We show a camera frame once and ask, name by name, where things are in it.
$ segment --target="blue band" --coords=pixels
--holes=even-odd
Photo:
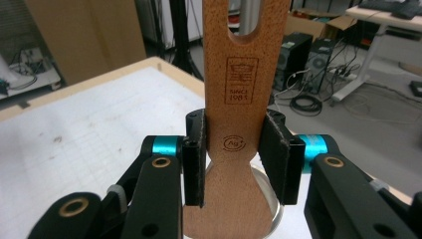
[[[298,137],[305,142],[305,166],[304,172],[311,172],[314,158],[320,153],[327,153],[325,140],[319,134],[299,134]]]
[[[157,136],[152,147],[153,154],[176,156],[178,136]]]

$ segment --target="gray floor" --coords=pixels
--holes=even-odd
[[[148,47],[147,53],[152,56],[155,51]],[[360,64],[365,54],[365,51],[359,50],[354,63]],[[192,47],[191,56],[203,75],[202,47]],[[353,56],[353,48],[348,47],[332,64],[341,65]],[[370,81],[400,91],[409,98],[412,96],[409,82],[422,81],[421,77],[401,70],[397,62],[380,58],[374,59],[368,75]],[[48,92],[47,89],[40,89],[2,100],[0,110]],[[327,95],[328,92],[321,93],[322,98]],[[373,86],[359,88],[334,107],[330,107],[328,102],[323,103],[322,112],[317,117],[300,116],[283,106],[285,103],[276,100],[276,104],[269,108],[286,115],[290,130],[296,133],[330,134],[337,140],[343,154],[363,170],[408,195],[422,190],[422,104]]]

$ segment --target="keyboard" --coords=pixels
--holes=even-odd
[[[382,12],[394,12],[396,9],[400,7],[400,5],[403,4],[401,2],[385,2],[385,1],[363,1],[361,2],[358,7],[359,8],[366,8],[371,10],[378,10]],[[416,14],[417,16],[422,16],[422,7],[418,7],[418,12]]]

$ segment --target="wooden spatula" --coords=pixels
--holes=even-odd
[[[191,238],[263,238],[269,204],[252,173],[290,1],[262,1],[257,28],[235,36],[227,27],[228,0],[204,0],[205,114],[211,165],[205,206],[184,207]]]

